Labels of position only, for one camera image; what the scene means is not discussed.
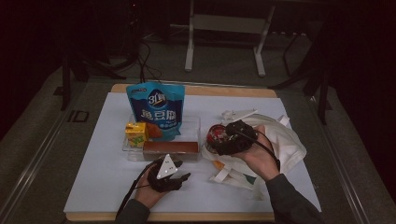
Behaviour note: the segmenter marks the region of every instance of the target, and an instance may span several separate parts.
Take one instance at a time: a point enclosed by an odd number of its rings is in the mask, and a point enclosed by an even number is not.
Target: gray floor
[[[267,71],[266,77],[257,76],[251,43],[242,41],[237,45],[231,45],[227,40],[220,40],[216,42],[220,47],[213,47],[215,43],[202,37],[196,39],[193,68],[190,73],[186,73],[184,71],[187,49],[185,37],[185,33],[178,33],[167,43],[157,41],[158,37],[155,35],[147,38],[150,46],[148,66],[153,68],[151,71],[158,79],[265,88],[288,78],[281,61],[281,54],[290,41],[289,36],[272,34],[268,37],[262,54]],[[309,44],[306,37],[298,38],[296,45],[288,53],[292,68],[301,62]],[[148,50],[145,47],[142,47],[141,51],[143,57],[147,55]],[[128,77],[122,82],[136,83],[139,72],[139,67],[135,65],[119,71],[119,74]],[[149,70],[146,70],[145,74],[147,78],[151,76]],[[69,223],[64,220],[64,203],[91,138],[106,97],[105,93],[110,91],[113,83],[118,82],[120,81],[103,77],[92,71],[88,83],[72,82],[75,98],[69,110],[60,111],[62,98],[52,93],[56,87],[62,86],[61,69],[48,78],[41,91],[0,144],[2,206],[30,160],[37,152],[42,151],[43,148],[45,150],[45,153],[39,154],[43,160],[36,167],[37,173],[33,175],[35,179],[27,180],[25,192],[21,193],[20,198],[13,198],[15,203],[11,204],[15,205],[15,209],[11,211],[8,223]],[[288,87],[287,92],[301,95],[303,85],[304,80]],[[279,94],[285,95],[287,92],[280,91]],[[289,101],[285,101],[284,104],[287,109],[293,109],[299,104],[298,100],[301,97],[288,97],[288,99]],[[338,208],[327,207],[326,202],[321,202],[324,216],[328,223],[395,223],[395,204],[386,192],[334,89],[330,89],[329,103],[332,110],[326,112],[327,126],[319,130],[302,128],[304,122],[312,120],[308,114],[299,114],[292,123],[297,133],[321,132],[327,136],[329,142],[326,144],[336,148],[330,153],[311,151],[306,158],[312,164],[308,170],[315,169],[316,163],[323,162],[325,164],[318,164],[317,167],[323,165],[340,167],[338,171],[328,176],[329,179],[334,178],[335,182],[345,183],[339,189],[335,189],[331,183],[321,181],[326,176],[311,176],[318,181],[316,183],[318,195],[333,193],[346,195],[345,198],[334,198],[340,200],[339,202],[329,202],[339,203]],[[87,123],[66,122],[72,109],[94,112],[90,114],[91,119]],[[313,144],[309,138],[302,141],[310,146]],[[313,160],[315,157],[326,157],[330,160],[315,161]]]

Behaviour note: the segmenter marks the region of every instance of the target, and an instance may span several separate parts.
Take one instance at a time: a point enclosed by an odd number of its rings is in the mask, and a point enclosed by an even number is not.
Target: blue snack bag
[[[136,122],[147,123],[153,141],[171,141],[180,135],[185,88],[145,82],[126,88]]]

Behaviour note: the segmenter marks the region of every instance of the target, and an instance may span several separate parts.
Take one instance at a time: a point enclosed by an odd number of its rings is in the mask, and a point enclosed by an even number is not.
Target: yellow box
[[[131,147],[143,147],[145,141],[149,140],[149,132],[145,122],[128,122],[125,134]]]

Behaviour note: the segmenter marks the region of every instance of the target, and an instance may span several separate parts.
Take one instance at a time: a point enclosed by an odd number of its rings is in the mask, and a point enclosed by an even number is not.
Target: white desk
[[[212,16],[194,14],[194,0],[190,0],[189,45],[187,47],[185,70],[187,72],[192,70],[192,60],[194,54],[194,30],[239,32],[261,35],[260,42],[253,49],[253,53],[258,74],[260,77],[264,77],[265,70],[262,63],[262,46],[264,45],[265,38],[268,35],[268,30],[271,24],[271,19],[274,15],[275,8],[275,5],[270,7],[266,19]]]
[[[124,88],[121,85],[115,91]],[[203,136],[211,125],[220,121],[221,112],[226,109],[255,108],[272,118],[286,114],[280,99],[270,90],[186,87],[186,93],[184,114],[201,117]],[[213,96],[224,94],[233,97]],[[69,220],[114,220],[124,195],[148,164],[128,161],[126,152],[122,151],[123,128],[131,113],[126,93],[108,94],[64,208]],[[210,161],[201,158],[196,163],[184,162],[179,170],[191,173],[189,180],[180,190],[160,200],[151,209],[148,220],[274,220],[268,197],[256,201],[250,190],[209,181],[217,172]],[[289,172],[288,180],[320,210],[303,161]]]

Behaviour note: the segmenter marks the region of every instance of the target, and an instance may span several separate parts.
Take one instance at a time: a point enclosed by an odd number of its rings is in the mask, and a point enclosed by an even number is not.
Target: clear plastic container
[[[169,154],[174,159],[182,161],[196,162],[200,157],[200,139],[201,139],[201,120],[197,116],[183,116],[179,128],[180,135],[177,135],[171,142],[188,142],[190,146],[196,145],[196,152],[188,151],[146,151],[144,147],[131,147],[128,139],[125,137],[123,149],[128,151],[129,161],[155,161],[163,155]]]

